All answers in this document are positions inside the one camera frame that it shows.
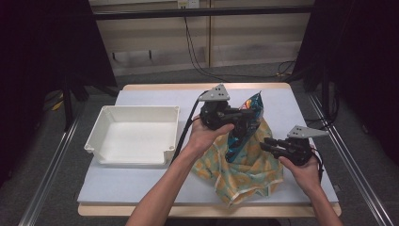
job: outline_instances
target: electrical cable on wall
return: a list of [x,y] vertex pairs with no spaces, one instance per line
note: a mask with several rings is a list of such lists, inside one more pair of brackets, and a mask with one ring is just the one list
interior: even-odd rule
[[329,127],[332,123],[335,122],[335,120],[338,117],[338,111],[340,109],[340,92],[338,91],[338,88],[336,85],[334,85],[334,96],[332,99],[332,104],[331,104],[332,112],[329,114],[328,118],[322,118],[322,119],[305,119],[305,121],[308,121],[307,123],[308,127],[311,127],[311,124],[314,124],[319,121],[327,121],[327,124],[318,128],[319,130],[323,130],[327,127]]
[[223,78],[220,78],[219,76],[254,77],[254,78],[272,78],[272,77],[279,77],[277,74],[276,74],[276,75],[268,75],[268,76],[260,76],[260,75],[250,75],[250,74],[226,74],[226,73],[216,74],[216,73],[210,73],[210,72],[205,71],[205,70],[200,66],[200,64],[199,64],[199,62],[198,62],[198,60],[197,60],[197,56],[196,56],[196,53],[195,53],[195,50],[194,50],[194,44],[193,44],[193,41],[192,41],[192,39],[191,39],[190,30],[189,30],[189,28],[188,28],[187,20],[186,20],[185,17],[184,17],[184,22],[185,22],[185,36],[186,36],[186,39],[187,39],[188,53],[189,53],[189,55],[190,55],[191,63],[192,63],[192,65],[193,65],[193,67],[196,69],[196,71],[199,72],[200,74],[202,74],[202,75],[204,75],[204,76],[213,77],[213,78],[215,78],[215,79],[218,79],[218,80],[220,80],[220,81],[227,82],[227,83],[229,83],[229,81],[227,81],[227,80],[225,80],[225,79],[223,79]]
[[[285,74],[285,73],[291,68],[291,66],[293,66],[293,64],[294,64],[295,62],[296,62],[296,60],[288,60],[288,61],[284,61],[284,62],[280,63],[280,64],[279,64],[279,69],[278,69],[278,74],[279,74],[279,75]],[[284,69],[284,71],[281,71],[281,66],[282,66],[283,64],[286,64],[286,63],[290,63],[290,64],[288,65],[287,68]]]

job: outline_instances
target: person's left hand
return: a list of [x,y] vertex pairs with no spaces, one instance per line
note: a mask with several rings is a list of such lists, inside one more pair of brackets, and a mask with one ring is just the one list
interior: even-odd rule
[[206,150],[208,150],[214,143],[215,139],[221,135],[225,135],[234,128],[233,124],[226,124],[217,130],[211,130],[206,127],[199,116],[194,118],[191,135],[186,148],[190,148],[190,152],[197,158],[202,157]]

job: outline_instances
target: forearm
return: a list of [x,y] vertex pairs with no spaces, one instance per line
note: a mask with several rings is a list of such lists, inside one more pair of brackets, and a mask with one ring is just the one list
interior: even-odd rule
[[188,156],[182,151],[162,178],[140,201],[126,225],[164,225],[195,160],[193,156]]
[[343,225],[322,187],[317,187],[314,191],[309,192],[308,196],[311,199],[313,211],[319,225]]

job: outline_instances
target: white table surface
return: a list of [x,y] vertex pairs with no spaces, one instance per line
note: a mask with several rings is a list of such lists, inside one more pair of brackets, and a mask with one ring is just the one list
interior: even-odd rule
[[[228,89],[231,96],[229,104],[232,107],[238,107],[260,90],[264,105],[263,117],[268,122],[274,138],[286,138],[287,133],[295,125],[306,126],[295,96],[288,86],[276,89]],[[181,108],[177,136],[179,139],[191,108],[202,92],[204,89],[123,90],[120,92],[116,105],[178,105]],[[202,103],[199,103],[196,114],[200,113],[201,107]],[[168,164],[163,167],[109,167],[102,166],[93,158],[78,201],[96,204],[136,204],[159,180],[167,167]],[[242,205],[310,203],[289,170],[284,169],[283,179],[284,182],[279,184],[270,197],[254,195]],[[175,204],[198,206],[221,204],[221,200],[215,193],[214,184],[215,181],[206,181],[190,173]],[[331,203],[338,202],[326,171],[324,171],[322,187]]]

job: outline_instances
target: wall socket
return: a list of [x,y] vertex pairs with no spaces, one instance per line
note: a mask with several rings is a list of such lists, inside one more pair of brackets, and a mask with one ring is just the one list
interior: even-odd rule
[[177,0],[177,8],[199,8],[200,0]]

